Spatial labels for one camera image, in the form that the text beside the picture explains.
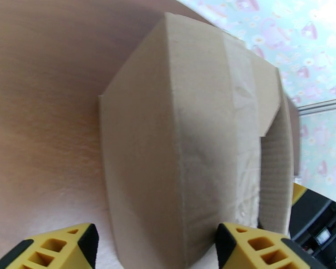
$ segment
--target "wooden table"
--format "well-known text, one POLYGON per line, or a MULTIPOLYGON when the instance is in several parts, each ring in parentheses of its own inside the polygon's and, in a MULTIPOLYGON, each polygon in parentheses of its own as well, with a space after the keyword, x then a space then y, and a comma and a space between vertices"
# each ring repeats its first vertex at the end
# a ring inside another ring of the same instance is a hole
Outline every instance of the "wooden table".
POLYGON ((202 20, 174 0, 0 0, 0 258, 93 222, 97 268, 119 266, 97 97, 164 11, 202 20))

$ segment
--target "yellow plastic part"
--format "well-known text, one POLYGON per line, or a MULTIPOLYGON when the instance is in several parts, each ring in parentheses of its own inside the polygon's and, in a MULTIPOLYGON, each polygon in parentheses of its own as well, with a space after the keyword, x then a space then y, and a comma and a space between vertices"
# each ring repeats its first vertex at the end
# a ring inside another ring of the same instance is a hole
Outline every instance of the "yellow plastic part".
POLYGON ((304 193, 307 191, 307 188, 294 183, 294 189, 293 189, 293 203, 292 206, 301 198, 301 196, 304 195, 304 193))
POLYGON ((238 224, 223 224, 237 242, 223 269, 310 269, 281 241, 287 236, 238 224))
POLYGON ((78 246, 90 223, 35 235, 34 242, 7 269, 91 269, 78 246))

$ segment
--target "wall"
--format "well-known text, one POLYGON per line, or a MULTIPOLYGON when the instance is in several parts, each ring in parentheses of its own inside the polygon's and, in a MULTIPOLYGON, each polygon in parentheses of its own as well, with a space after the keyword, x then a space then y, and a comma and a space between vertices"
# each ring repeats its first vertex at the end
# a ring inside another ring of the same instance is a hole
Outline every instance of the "wall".
POLYGON ((301 116, 301 184, 336 201, 336 110, 301 116))
POLYGON ((336 99, 336 0, 179 0, 280 69, 297 106, 336 99))

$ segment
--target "table surface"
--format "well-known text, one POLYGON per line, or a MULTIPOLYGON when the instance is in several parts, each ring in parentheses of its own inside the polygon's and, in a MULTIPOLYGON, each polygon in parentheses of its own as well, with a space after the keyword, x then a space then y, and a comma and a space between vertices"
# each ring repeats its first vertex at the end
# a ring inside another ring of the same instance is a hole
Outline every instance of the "table surface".
POLYGON ((98 95, 175 0, 0 0, 0 258, 80 222, 117 265, 100 154, 98 95))

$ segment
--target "corrugated cardboard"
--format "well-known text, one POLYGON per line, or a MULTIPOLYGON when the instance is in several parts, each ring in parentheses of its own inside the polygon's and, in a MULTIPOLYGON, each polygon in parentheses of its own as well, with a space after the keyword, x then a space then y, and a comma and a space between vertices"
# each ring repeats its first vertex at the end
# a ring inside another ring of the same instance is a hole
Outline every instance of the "corrugated cardboard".
POLYGON ((259 213, 268 229, 285 232, 289 113, 276 68, 242 41, 166 14, 100 107, 108 201, 125 268, 217 268, 211 247, 222 221, 256 226, 259 213))

